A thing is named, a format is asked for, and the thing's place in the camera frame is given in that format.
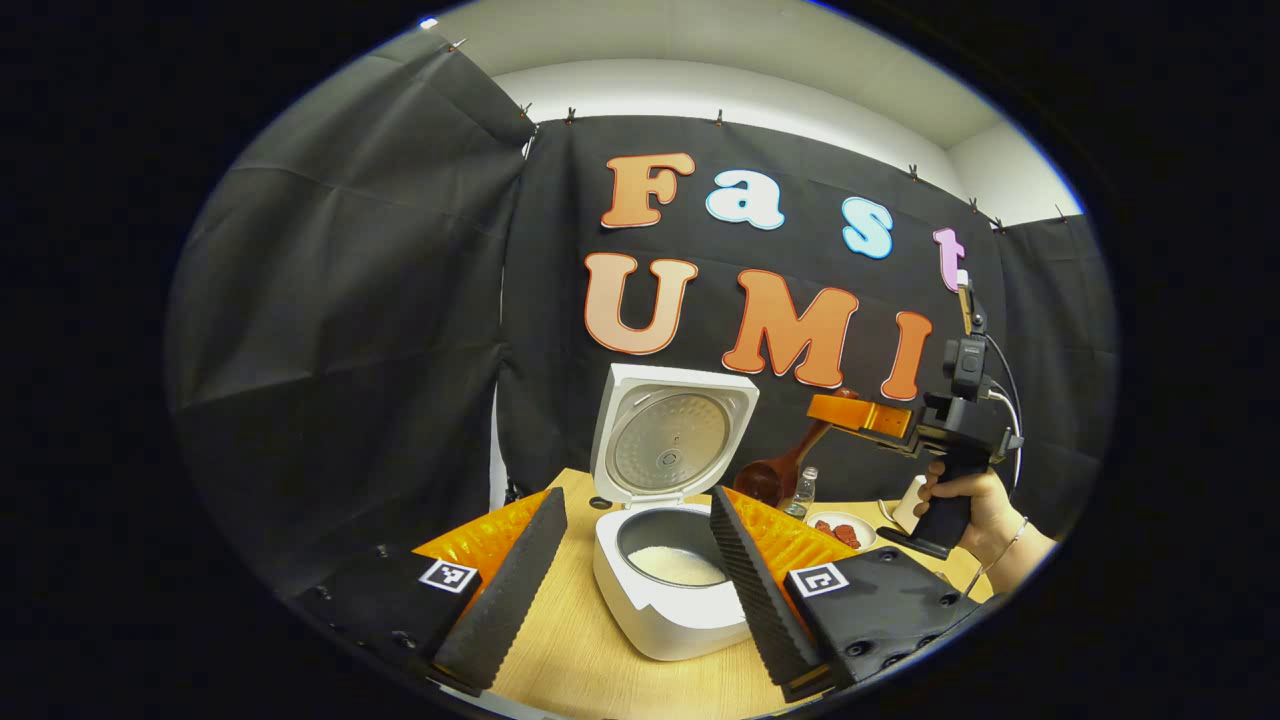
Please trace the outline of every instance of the black fabric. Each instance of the black fabric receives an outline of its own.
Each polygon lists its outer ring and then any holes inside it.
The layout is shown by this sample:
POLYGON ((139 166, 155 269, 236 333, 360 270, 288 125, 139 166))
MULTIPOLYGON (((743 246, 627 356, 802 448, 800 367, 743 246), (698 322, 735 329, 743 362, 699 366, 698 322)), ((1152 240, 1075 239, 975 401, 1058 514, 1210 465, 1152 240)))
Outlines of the black fabric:
POLYGON ((503 245, 532 129, 415 28, 282 114, 202 210, 166 392, 210 511, 276 592, 488 510, 503 245))
MULTIPOLYGON (((947 392, 945 341, 964 329, 956 295, 942 282, 933 242, 933 232, 942 228, 952 228, 965 247, 960 266, 969 270, 989 313, 991 333, 1002 338, 1007 310, 997 238, 986 218, 927 182, 913 182, 896 168, 847 150, 732 123, 716 127, 710 120, 666 117, 541 123, 512 219, 503 284, 503 334, 511 347, 499 375, 498 405, 509 473, 521 486, 540 489, 564 466, 589 469, 591 434, 612 363, 728 372, 721 357, 737 338, 745 300, 737 275, 748 268, 783 275, 797 313, 824 287, 858 297, 841 369, 845 386, 868 400, 902 405, 879 393, 897 350, 895 318, 899 311, 923 314, 933 333, 916 382, 922 393, 947 392), (605 163, 659 152, 687 152, 696 165, 691 176, 677 177, 672 202, 650 201, 660 210, 660 222, 602 228, 600 215, 609 209, 613 192, 613 173, 605 163), (714 177, 730 169, 756 170, 780 184, 782 227, 760 231, 708 213, 707 196, 718 190, 714 177), (854 196, 892 213, 893 247, 887 258, 874 260, 846 247, 841 204, 854 196), (649 263, 671 258, 698 265, 678 332, 664 350, 627 355, 588 334, 582 310, 589 273, 582 260, 596 251, 626 254, 639 263, 627 277, 621 309, 622 322, 639 328, 649 324, 657 292, 649 263)), ((767 350, 762 354, 768 360, 767 350)), ((996 363, 995 355, 991 361, 996 363)), ((760 389, 759 405, 723 482, 731 482, 751 460, 786 452, 804 434, 809 400, 829 391, 801 384, 794 372, 795 365, 782 377, 769 369, 750 375, 760 389)), ((1002 413, 998 406, 991 411, 1002 413)), ((861 501, 901 496, 928 457, 905 459, 833 432, 808 461, 820 471, 819 501, 861 501)))
MULTIPOLYGON (((1120 338, 1106 261, 1082 215, 1000 234, 1006 337, 1027 436, 1014 506, 1061 537, 1083 510, 1111 438, 1120 338)), ((1002 383, 1009 389, 1010 383, 1002 383)))

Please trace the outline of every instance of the wooden ladle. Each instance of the wooden ladle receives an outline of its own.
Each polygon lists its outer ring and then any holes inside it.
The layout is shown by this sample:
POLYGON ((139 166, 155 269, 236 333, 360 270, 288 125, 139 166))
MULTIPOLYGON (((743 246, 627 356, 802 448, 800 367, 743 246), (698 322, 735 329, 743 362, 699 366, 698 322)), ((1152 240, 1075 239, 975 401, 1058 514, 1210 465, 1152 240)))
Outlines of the wooden ladle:
MULTIPOLYGON (((831 395, 850 400, 858 398, 856 392, 845 387, 831 395)), ((781 510, 782 503, 795 496, 804 456, 828 429, 831 429, 831 423, 814 420, 804 438, 786 455, 773 460, 756 460, 739 470, 737 477, 733 478, 733 489, 781 510)))

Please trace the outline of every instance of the ceiling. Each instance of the ceiling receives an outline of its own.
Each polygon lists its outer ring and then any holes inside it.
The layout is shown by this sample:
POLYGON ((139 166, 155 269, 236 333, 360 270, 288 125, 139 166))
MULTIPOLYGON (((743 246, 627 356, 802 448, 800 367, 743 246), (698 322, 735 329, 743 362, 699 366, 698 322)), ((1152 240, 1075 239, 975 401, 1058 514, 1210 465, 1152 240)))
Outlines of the ceiling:
POLYGON ((559 63, 709 63, 806 85, 947 150, 1001 120, 947 73, 805 0, 477 0, 436 15, 490 77, 559 63))

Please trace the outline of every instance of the wooden table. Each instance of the wooden table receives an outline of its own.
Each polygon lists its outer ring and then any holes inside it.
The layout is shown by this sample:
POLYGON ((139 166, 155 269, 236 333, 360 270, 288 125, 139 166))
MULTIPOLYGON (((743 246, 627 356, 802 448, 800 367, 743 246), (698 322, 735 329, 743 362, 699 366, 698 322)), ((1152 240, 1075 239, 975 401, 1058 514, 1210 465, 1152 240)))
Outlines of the wooden table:
MULTIPOLYGON (((564 488, 568 529, 502 664, 493 693, 588 720, 741 720, 803 705, 783 702, 750 638, 680 662, 640 655, 609 614, 591 571, 595 521, 621 506, 591 507, 588 501, 595 496, 595 487, 586 473, 564 470, 552 487, 564 488)), ((708 505, 710 496, 695 496, 689 502, 708 505)), ((891 512, 896 503, 886 502, 891 512)), ((877 528, 888 524, 874 502, 815 502, 812 511, 819 510, 850 512, 877 528)), ((874 547, 882 543, 888 541, 879 538, 874 547)), ((942 571, 952 584, 960 584, 959 589, 978 570, 978 561, 963 550, 946 561, 902 550, 925 568, 942 571)), ((986 578, 972 597, 979 602, 991 597, 986 578)))

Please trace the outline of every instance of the plate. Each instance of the plate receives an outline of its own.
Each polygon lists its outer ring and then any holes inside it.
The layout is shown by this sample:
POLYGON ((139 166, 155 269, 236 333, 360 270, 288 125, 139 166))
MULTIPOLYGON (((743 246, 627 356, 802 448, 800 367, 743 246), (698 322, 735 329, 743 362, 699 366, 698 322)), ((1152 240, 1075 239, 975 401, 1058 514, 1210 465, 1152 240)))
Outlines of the plate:
POLYGON ((826 520, 831 529, 835 530, 838 525, 852 525, 854 533, 858 536, 858 542, 861 547, 858 552, 864 552, 867 548, 876 544, 879 536, 876 534, 876 528, 870 523, 863 520, 856 515, 850 515, 849 512, 836 512, 835 510, 827 510, 822 512, 814 512, 804 519, 805 525, 810 528, 818 524, 818 520, 826 520))

